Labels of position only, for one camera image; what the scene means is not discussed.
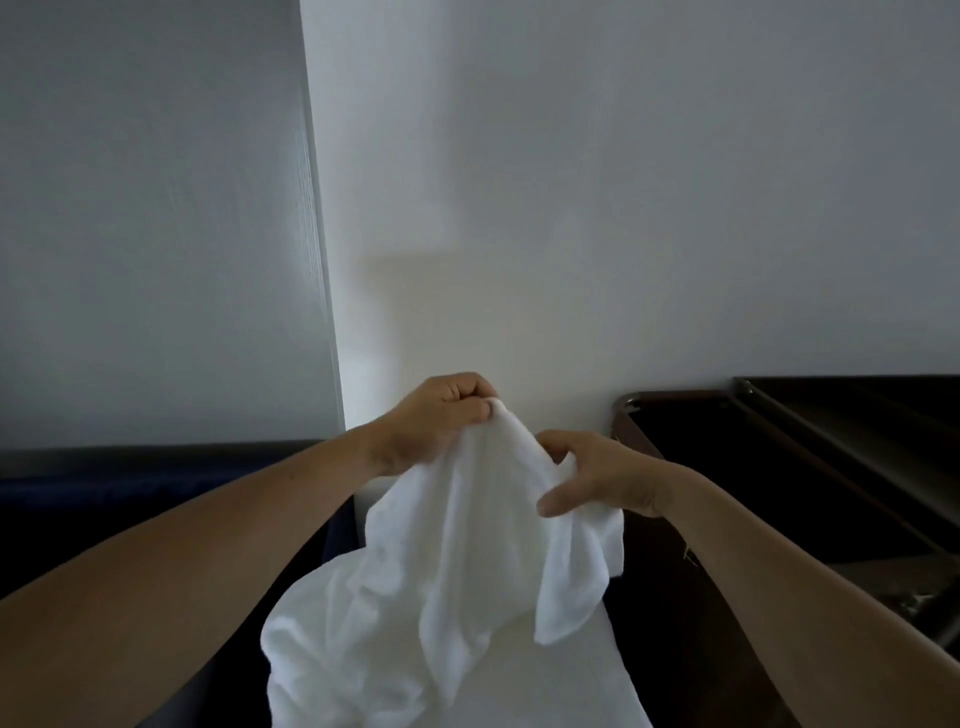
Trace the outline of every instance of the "white towel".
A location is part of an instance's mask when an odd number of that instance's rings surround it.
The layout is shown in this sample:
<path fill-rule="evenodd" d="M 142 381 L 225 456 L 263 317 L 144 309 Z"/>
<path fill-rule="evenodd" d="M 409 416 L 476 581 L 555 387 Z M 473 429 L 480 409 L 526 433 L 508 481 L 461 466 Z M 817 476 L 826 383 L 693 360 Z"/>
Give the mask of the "white towel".
<path fill-rule="evenodd" d="M 590 504 L 541 519 L 537 499 L 575 462 L 555 465 L 491 403 L 487 422 L 376 503 L 365 549 L 304 576 L 267 617 L 275 726 L 404 728 L 454 703 L 508 622 L 535 612 L 536 642 L 562 640 L 622 572 L 622 512 Z"/>

